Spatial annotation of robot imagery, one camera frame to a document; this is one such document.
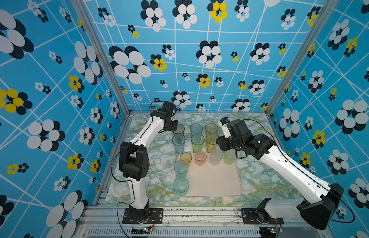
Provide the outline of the tall grey tumbler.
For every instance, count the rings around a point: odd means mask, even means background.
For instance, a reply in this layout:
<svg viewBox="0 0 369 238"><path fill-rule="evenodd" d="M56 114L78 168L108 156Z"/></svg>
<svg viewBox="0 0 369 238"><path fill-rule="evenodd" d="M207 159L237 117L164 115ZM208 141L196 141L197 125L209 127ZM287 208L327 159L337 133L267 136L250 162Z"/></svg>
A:
<svg viewBox="0 0 369 238"><path fill-rule="evenodd" d="M184 135L185 127L182 124L178 124L177 128L173 133L173 135Z"/></svg>

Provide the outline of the tall light blue faceted tumbler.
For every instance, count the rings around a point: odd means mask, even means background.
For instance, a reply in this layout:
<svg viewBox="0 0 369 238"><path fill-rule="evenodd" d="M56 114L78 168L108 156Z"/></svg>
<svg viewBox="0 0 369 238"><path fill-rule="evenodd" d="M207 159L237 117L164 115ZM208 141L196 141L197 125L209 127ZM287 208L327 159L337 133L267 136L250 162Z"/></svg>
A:
<svg viewBox="0 0 369 238"><path fill-rule="evenodd" d="M176 134L172 137L172 143L174 145L174 150L177 154L182 154L185 148L185 136L182 134Z"/></svg>

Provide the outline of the short green cup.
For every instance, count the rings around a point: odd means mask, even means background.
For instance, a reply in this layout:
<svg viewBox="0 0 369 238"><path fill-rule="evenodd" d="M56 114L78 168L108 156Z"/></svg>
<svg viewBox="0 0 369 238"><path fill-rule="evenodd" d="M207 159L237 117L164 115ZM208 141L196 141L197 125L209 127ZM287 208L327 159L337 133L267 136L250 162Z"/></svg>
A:
<svg viewBox="0 0 369 238"><path fill-rule="evenodd" d="M234 149L230 149L224 152L224 163L226 165L231 165L237 160L236 151Z"/></svg>

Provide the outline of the tall frosted blue tumbler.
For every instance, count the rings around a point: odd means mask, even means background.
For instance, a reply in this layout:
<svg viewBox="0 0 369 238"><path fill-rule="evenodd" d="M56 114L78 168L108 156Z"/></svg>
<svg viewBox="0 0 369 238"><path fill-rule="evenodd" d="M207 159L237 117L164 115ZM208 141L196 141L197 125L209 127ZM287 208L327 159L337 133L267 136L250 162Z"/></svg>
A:
<svg viewBox="0 0 369 238"><path fill-rule="evenodd" d="M190 126L190 135L193 136L194 134L202 134L203 126L201 124L195 123Z"/></svg>

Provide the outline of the short clear frosted cup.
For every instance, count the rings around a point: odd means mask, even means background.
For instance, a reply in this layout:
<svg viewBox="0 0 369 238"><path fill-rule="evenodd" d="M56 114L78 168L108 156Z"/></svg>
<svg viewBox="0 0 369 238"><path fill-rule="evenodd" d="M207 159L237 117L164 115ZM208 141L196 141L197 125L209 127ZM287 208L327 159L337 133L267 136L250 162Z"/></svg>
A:
<svg viewBox="0 0 369 238"><path fill-rule="evenodd" d="M220 149L214 149L210 151L210 163L213 166L218 165L223 159L223 152Z"/></svg>

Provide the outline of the tall amber tumbler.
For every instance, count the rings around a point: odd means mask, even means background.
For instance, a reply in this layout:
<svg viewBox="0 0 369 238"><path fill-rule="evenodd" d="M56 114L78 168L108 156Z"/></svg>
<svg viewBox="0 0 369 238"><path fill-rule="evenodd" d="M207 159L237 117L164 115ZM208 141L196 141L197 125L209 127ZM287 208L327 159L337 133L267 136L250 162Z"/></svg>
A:
<svg viewBox="0 0 369 238"><path fill-rule="evenodd" d="M209 133L206 136L206 151L210 153L212 150L216 149L217 143L216 139L218 138L218 135L215 133Z"/></svg>

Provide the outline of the short yellow cup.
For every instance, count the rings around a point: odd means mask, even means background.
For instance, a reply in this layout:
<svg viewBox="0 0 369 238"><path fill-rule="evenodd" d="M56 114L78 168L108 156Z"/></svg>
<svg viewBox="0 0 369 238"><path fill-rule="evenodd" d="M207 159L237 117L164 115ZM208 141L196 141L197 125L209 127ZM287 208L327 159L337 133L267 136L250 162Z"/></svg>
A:
<svg viewBox="0 0 369 238"><path fill-rule="evenodd" d="M188 165L190 165L191 161L192 161L192 155L188 152L184 152L184 153L180 154L179 160L180 161L185 161L185 162L187 162Z"/></svg>

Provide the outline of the short pink textured cup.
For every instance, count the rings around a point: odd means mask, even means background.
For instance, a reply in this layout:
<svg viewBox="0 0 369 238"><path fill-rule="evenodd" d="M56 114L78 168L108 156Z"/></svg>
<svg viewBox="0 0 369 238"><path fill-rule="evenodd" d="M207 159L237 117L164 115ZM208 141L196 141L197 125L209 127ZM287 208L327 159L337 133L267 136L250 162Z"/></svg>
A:
<svg viewBox="0 0 369 238"><path fill-rule="evenodd" d="M207 155L206 153L199 151L195 153L195 162L198 166L202 166L205 164L206 160L207 160Z"/></svg>

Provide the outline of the tall teal tumbler front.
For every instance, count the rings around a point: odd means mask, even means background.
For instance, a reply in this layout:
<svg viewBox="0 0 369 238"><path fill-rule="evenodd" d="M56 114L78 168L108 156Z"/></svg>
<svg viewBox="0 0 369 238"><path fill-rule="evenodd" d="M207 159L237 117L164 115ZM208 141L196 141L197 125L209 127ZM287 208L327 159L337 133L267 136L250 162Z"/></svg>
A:
<svg viewBox="0 0 369 238"><path fill-rule="evenodd" d="M188 174L189 165L186 161L176 161L174 164L174 171L178 178L185 178Z"/></svg>

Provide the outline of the tall teal tumbler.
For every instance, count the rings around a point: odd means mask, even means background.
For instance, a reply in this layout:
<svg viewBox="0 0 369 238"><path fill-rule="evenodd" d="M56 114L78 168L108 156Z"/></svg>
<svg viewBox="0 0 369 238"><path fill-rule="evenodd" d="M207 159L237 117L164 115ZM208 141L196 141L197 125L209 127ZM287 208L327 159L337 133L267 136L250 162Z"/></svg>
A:
<svg viewBox="0 0 369 238"><path fill-rule="evenodd" d="M174 191L178 196L185 196L189 189L189 181L187 178L176 178L173 184Z"/></svg>
<svg viewBox="0 0 369 238"><path fill-rule="evenodd" d="M178 178L185 178L188 174L189 165L186 161L176 161L174 164L174 171Z"/></svg>

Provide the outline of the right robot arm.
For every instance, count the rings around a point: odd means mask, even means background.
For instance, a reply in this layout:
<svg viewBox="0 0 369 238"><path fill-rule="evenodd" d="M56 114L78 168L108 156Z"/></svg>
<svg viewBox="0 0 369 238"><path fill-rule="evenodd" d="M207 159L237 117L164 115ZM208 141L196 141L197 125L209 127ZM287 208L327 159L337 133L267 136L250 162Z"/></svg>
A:
<svg viewBox="0 0 369 238"><path fill-rule="evenodd" d="M252 156L270 166L290 182L301 194L300 198L276 200L265 198L256 209L257 219L268 224L273 219L304 220L312 227L324 230L341 202L344 188L309 173L279 148L265 134L253 135L243 120L220 120L223 136L216 142L225 152L234 150L239 159Z"/></svg>

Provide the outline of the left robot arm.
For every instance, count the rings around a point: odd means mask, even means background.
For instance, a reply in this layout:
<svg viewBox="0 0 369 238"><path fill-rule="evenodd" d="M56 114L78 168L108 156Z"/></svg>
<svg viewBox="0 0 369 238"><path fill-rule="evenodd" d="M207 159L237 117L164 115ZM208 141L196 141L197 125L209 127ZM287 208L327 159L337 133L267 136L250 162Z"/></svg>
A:
<svg viewBox="0 0 369 238"><path fill-rule="evenodd" d="M174 103L165 101L160 109L150 113L146 125L131 141L120 145L119 170L128 182L131 195L128 212L138 222L149 218L150 205L144 180L150 168L148 148L160 132L176 131L175 112Z"/></svg>

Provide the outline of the beige plastic tray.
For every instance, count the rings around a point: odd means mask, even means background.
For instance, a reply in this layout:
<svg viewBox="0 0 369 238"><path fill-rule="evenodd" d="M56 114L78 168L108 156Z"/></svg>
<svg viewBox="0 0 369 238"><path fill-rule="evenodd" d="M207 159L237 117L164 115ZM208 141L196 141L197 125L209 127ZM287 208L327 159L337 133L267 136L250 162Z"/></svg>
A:
<svg viewBox="0 0 369 238"><path fill-rule="evenodd" d="M243 191L236 163L227 165L221 161L218 165L212 165L209 154L203 165L192 160L186 179L189 189L185 197L240 196Z"/></svg>

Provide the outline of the tall green tumbler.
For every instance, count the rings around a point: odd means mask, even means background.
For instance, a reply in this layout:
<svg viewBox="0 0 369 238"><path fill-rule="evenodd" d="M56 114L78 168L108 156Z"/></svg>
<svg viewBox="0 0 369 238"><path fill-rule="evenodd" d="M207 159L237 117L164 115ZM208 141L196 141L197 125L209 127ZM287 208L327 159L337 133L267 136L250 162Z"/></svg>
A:
<svg viewBox="0 0 369 238"><path fill-rule="evenodd" d="M200 133L196 133L191 136L191 144L194 153L200 152L202 150L204 141L204 136Z"/></svg>

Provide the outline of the tall yellow-olive tumbler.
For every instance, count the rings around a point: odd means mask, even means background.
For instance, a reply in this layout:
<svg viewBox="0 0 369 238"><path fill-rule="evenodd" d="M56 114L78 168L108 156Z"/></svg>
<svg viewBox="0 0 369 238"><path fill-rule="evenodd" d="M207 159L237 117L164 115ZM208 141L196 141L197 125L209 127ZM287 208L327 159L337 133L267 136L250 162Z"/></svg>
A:
<svg viewBox="0 0 369 238"><path fill-rule="evenodd" d="M219 130L219 126L214 123L209 123L205 126L205 130L206 130L206 136L211 133L217 134Z"/></svg>

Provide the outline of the small green circuit board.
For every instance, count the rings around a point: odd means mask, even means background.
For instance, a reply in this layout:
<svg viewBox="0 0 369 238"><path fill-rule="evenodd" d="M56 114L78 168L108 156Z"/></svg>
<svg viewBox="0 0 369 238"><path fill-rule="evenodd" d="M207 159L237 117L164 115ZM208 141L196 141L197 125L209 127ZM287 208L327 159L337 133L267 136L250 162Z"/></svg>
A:
<svg viewBox="0 0 369 238"><path fill-rule="evenodd" d="M154 231L153 227L144 227L144 228L135 228L133 227L131 230L132 235L149 235Z"/></svg>

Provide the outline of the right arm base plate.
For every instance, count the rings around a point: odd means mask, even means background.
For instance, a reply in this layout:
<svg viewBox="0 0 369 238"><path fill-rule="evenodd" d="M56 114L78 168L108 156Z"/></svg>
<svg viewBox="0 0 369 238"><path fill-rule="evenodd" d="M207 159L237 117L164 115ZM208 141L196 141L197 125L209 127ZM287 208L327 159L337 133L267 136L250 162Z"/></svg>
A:
<svg viewBox="0 0 369 238"><path fill-rule="evenodd" d="M242 208L238 215L245 225L283 225L283 218L272 218L265 210L257 208Z"/></svg>

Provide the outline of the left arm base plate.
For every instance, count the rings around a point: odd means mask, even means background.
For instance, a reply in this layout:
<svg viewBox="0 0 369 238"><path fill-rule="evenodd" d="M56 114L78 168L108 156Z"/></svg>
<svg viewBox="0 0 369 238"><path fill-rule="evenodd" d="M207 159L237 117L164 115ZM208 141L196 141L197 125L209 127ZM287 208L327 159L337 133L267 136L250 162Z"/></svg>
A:
<svg viewBox="0 0 369 238"><path fill-rule="evenodd" d="M122 219L123 224L162 224L164 209L134 209L126 208Z"/></svg>

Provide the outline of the aluminium front rail frame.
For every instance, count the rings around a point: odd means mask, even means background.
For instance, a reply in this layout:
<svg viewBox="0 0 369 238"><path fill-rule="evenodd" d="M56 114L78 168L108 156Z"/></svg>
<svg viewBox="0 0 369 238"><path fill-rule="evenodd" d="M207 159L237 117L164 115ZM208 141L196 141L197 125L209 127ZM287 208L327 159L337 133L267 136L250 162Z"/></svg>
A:
<svg viewBox="0 0 369 238"><path fill-rule="evenodd" d="M165 207L162 224L123 224L124 207L89 207L76 238L261 238L260 228L274 228L277 238L332 238L330 228L318 230L306 222L283 218L283 225L245 225L238 207ZM149 235L132 228L153 227Z"/></svg>

